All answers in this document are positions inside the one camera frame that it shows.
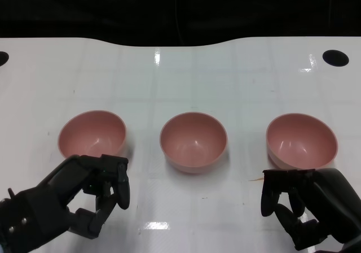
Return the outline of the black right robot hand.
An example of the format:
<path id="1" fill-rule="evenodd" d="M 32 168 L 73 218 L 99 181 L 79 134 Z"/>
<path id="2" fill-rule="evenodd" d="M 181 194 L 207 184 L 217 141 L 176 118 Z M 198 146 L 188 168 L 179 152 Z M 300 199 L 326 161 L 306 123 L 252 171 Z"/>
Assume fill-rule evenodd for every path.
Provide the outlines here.
<path id="1" fill-rule="evenodd" d="M 297 251 L 329 235 L 342 252 L 360 252 L 360 198 L 335 168 L 264 170 L 261 214 L 273 213 Z"/>

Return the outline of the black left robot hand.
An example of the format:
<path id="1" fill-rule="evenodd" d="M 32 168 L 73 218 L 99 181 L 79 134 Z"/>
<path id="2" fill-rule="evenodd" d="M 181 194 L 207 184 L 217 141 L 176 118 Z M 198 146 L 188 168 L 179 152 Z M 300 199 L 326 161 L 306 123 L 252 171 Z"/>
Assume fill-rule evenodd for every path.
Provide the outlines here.
<path id="1" fill-rule="evenodd" d="M 74 155 L 55 168 L 39 186 L 49 186 L 65 209 L 69 231 L 85 238 L 99 236 L 114 207 L 126 210 L 130 205 L 127 158 L 101 155 Z M 95 196 L 95 212 L 79 208 L 71 212 L 68 204 L 80 192 Z"/>

